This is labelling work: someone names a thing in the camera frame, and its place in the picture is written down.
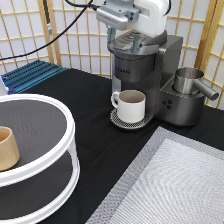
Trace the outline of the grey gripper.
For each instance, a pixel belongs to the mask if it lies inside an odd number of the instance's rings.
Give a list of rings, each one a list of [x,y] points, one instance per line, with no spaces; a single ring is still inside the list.
[[[111,44],[116,37],[116,29],[126,30],[128,25],[135,22],[139,17],[140,10],[132,3],[104,3],[96,11],[96,18],[110,26],[107,29],[107,48],[111,50]],[[139,52],[139,38],[132,44],[131,53]]]

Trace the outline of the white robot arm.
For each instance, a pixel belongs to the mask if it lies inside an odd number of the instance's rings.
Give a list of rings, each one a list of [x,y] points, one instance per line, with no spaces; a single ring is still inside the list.
[[[113,54],[155,54],[166,42],[171,0],[97,0],[98,21],[108,29],[107,46]]]

